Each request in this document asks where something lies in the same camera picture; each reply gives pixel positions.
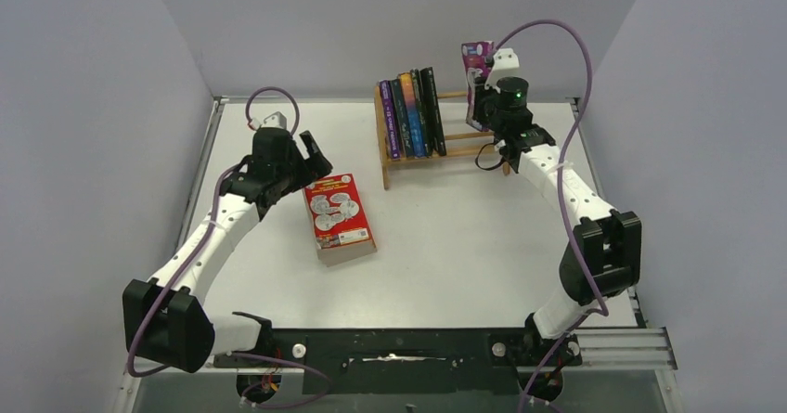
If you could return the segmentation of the Jane Eyre book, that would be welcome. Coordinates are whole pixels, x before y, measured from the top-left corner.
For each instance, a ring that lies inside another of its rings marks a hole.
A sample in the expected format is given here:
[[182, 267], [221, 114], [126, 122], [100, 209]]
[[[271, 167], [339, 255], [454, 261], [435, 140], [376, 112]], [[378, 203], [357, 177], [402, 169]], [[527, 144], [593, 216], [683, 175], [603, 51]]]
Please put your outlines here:
[[427, 149], [424, 139], [422, 123], [420, 120], [418, 101], [415, 92], [415, 83], [410, 72], [403, 72], [397, 76], [400, 81], [402, 97], [406, 107], [406, 116], [409, 124], [410, 138], [416, 158], [426, 158]]

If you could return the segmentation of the black Moon and Sixpence book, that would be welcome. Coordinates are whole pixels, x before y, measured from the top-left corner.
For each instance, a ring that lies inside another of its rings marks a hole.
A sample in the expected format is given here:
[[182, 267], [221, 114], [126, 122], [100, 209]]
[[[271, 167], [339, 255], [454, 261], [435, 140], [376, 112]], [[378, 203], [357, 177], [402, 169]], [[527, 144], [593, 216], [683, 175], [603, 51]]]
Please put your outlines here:
[[427, 67], [420, 70], [419, 76], [421, 99], [427, 113], [427, 124], [429, 126], [432, 147], [439, 156], [444, 157], [447, 155], [447, 148], [433, 67]]

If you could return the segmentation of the wooden book rack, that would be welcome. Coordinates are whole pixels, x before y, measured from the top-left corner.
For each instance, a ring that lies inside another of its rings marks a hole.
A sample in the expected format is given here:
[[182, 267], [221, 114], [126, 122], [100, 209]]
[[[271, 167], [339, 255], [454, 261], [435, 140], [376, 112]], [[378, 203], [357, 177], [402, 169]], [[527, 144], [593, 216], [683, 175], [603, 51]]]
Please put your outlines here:
[[454, 158], [470, 157], [471, 159], [481, 150], [481, 148], [490, 142], [493, 138], [491, 132], [471, 132], [445, 135], [446, 155], [440, 156], [433, 153], [431, 157], [424, 158], [401, 158], [398, 160], [391, 159], [388, 153], [388, 140], [387, 140], [387, 125], [385, 121], [385, 112], [381, 99], [380, 88], [376, 85], [374, 88], [374, 109], [375, 109], [375, 123], [376, 135], [378, 141], [379, 158], [381, 165], [381, 178], [382, 188], [389, 190], [391, 188], [390, 171], [397, 167], [414, 167], [416, 164], [426, 161], [441, 161]]

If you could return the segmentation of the Little Women book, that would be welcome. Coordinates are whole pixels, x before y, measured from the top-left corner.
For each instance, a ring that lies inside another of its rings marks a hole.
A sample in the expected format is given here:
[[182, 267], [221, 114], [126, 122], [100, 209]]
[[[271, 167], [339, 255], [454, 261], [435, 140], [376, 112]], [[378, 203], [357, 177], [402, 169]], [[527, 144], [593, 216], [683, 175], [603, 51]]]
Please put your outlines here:
[[391, 90], [402, 150], [407, 158], [415, 158], [416, 152], [411, 137], [409, 119], [400, 79], [393, 79], [391, 81]]

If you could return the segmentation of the purple comic book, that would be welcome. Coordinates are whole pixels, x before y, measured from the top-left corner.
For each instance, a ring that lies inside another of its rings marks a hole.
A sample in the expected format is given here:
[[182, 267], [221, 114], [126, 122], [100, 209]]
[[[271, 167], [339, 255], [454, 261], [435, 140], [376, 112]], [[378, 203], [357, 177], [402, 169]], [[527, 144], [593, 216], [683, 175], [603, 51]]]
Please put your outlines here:
[[402, 153], [399, 145], [398, 123], [396, 121], [391, 84], [388, 80], [382, 80], [379, 82], [379, 88], [389, 156], [393, 161], [398, 161], [401, 159]]

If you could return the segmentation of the dark green book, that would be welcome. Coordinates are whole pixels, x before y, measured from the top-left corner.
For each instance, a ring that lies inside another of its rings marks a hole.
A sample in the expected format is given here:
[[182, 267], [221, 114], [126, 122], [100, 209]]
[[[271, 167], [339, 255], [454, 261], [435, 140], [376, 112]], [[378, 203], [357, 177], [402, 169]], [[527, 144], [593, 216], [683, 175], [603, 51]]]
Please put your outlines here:
[[420, 77], [420, 70], [412, 69], [410, 71], [410, 76], [412, 78], [416, 105], [419, 111], [420, 131], [425, 148], [425, 156], [430, 158], [434, 154], [435, 146], [432, 136], [430, 116], [426, 107], [423, 82]]

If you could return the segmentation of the magenta Treehouse book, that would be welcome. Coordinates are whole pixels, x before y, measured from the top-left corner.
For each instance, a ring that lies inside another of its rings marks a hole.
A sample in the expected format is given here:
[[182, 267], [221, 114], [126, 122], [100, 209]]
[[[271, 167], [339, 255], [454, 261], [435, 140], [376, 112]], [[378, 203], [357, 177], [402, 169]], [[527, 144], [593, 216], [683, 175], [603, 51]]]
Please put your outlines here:
[[466, 42], [461, 44], [461, 56], [467, 83], [466, 124], [473, 129], [485, 132], [487, 128], [475, 116], [476, 88], [484, 88], [490, 68], [486, 65], [487, 56], [494, 50], [492, 41]]

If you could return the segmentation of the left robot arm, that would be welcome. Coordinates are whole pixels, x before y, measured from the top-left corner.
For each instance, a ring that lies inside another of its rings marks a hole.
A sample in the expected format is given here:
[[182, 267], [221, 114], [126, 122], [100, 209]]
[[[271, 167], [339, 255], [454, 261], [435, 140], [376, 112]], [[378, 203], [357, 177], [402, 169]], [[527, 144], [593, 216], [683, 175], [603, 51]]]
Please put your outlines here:
[[260, 348], [270, 322], [233, 312], [209, 316], [205, 298], [242, 240], [284, 197], [332, 171], [313, 135], [264, 127], [252, 151], [217, 178], [209, 211], [174, 256], [123, 290], [126, 371], [136, 378], [167, 368], [188, 373], [210, 357]]

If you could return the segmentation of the red Treehouse book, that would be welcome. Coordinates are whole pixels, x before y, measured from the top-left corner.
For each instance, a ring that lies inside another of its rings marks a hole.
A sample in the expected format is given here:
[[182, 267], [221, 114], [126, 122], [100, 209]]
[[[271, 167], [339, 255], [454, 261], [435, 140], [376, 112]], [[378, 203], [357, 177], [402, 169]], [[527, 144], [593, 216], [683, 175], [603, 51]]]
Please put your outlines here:
[[374, 242], [353, 174], [321, 178], [308, 185], [303, 196], [320, 250]]

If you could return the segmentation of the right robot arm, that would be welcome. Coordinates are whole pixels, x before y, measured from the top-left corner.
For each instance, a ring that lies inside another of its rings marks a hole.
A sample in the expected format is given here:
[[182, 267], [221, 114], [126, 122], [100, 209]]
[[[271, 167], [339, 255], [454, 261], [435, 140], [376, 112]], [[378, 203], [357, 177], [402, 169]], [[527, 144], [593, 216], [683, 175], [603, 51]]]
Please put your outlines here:
[[601, 311], [608, 299], [639, 283], [642, 223], [600, 197], [561, 157], [554, 137], [533, 121], [528, 88], [518, 77], [483, 86], [477, 113], [493, 133], [502, 163], [541, 192], [567, 229], [558, 287], [528, 317], [531, 331], [522, 338], [525, 357], [543, 364], [582, 316]]

